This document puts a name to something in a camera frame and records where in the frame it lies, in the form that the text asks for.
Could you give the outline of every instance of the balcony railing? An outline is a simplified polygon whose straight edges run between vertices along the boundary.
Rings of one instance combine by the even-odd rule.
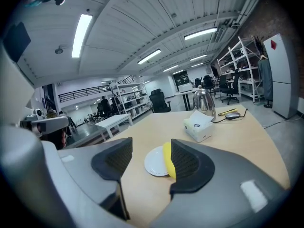
[[[74,99],[81,98],[84,96],[94,95],[94,94],[98,94],[98,93],[102,93],[102,92],[106,92],[106,91],[111,91],[109,85],[92,87],[92,88],[87,88],[87,89],[80,89],[80,90],[64,93],[64,94],[61,94],[58,96],[59,96],[60,102],[63,103],[65,101],[70,101],[70,100],[74,100]]]
[[[129,76],[123,80],[123,84],[130,84],[135,82],[135,76]]]

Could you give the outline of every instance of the yellow sponge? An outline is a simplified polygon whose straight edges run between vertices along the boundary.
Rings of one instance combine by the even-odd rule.
[[[163,157],[165,159],[168,174],[176,179],[175,167],[171,161],[171,143],[166,142],[162,147]]]

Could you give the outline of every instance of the metal shelving unit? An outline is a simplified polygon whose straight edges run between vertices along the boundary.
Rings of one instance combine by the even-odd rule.
[[[150,100],[148,98],[146,87],[143,83],[129,83],[129,84],[119,84],[116,83],[114,87],[112,87],[112,91],[117,90],[118,95],[120,97],[120,104],[123,106],[123,110],[119,111],[119,114],[125,114],[130,113],[131,110],[137,109],[139,107],[149,105],[148,109],[144,109],[138,114],[132,116],[132,119],[142,115],[143,113],[149,111],[151,109],[150,107]],[[134,94],[134,99],[124,101],[123,96],[129,96]],[[143,103],[137,103],[137,100],[142,100]],[[132,102],[133,106],[126,108],[126,103]]]
[[[253,38],[241,39],[240,37],[238,37],[238,40],[239,40],[239,42],[234,47],[232,47],[232,48],[228,47],[228,52],[222,58],[218,59],[218,66],[220,68],[222,75],[233,74],[234,71],[232,71],[232,70],[227,72],[227,67],[232,66],[232,65],[233,65],[234,69],[239,69],[240,72],[248,71],[250,73],[250,77],[252,80],[241,80],[240,79],[238,81],[238,91],[239,91],[240,96],[242,94],[247,95],[253,99],[253,102],[255,102],[256,99],[260,99],[263,97],[262,96],[263,89],[262,89],[262,87],[260,87],[261,76],[260,76],[259,69],[257,66],[256,67],[251,66],[250,58],[252,58],[252,57],[260,58],[260,55],[258,52],[253,52],[250,49],[248,49],[248,46],[251,43],[254,43]],[[239,54],[239,52],[241,52],[242,55],[235,58],[235,55]],[[229,62],[226,62],[224,65],[221,66],[220,64],[222,64],[222,62],[224,60],[228,60]],[[245,60],[247,62],[248,68],[241,69],[238,67],[238,63],[241,62],[242,60]],[[252,73],[253,70],[258,71],[259,79],[253,78],[253,73]]]

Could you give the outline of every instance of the door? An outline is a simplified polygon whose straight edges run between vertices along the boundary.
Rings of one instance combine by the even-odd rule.
[[[291,84],[273,82],[274,99],[272,110],[285,118],[289,117],[291,101]]]

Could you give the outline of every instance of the cable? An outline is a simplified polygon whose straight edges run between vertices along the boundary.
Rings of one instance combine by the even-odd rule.
[[[244,113],[243,116],[236,117],[235,119],[238,119],[238,118],[240,118],[240,117],[244,117],[244,116],[246,115],[247,110],[248,110],[248,109],[246,108],[246,111],[245,111],[245,113]],[[222,120],[220,120],[220,121],[218,121],[218,122],[213,122],[213,123],[214,123],[214,124],[217,124],[217,123],[220,123],[220,122],[222,122],[222,121],[224,121],[224,120],[229,120],[229,119],[224,118],[224,119],[222,119]]]
[[[297,120],[300,120],[300,119],[302,118],[303,115],[304,115],[304,114],[302,114],[299,118],[294,119],[294,120],[283,120],[283,121],[279,121],[279,122],[277,122],[277,123],[271,124],[271,125],[269,125],[269,126],[263,126],[263,127],[264,127],[264,129],[266,129],[266,128],[268,128],[268,127],[272,127],[273,125],[276,125],[276,124],[279,124],[279,123],[297,121]]]

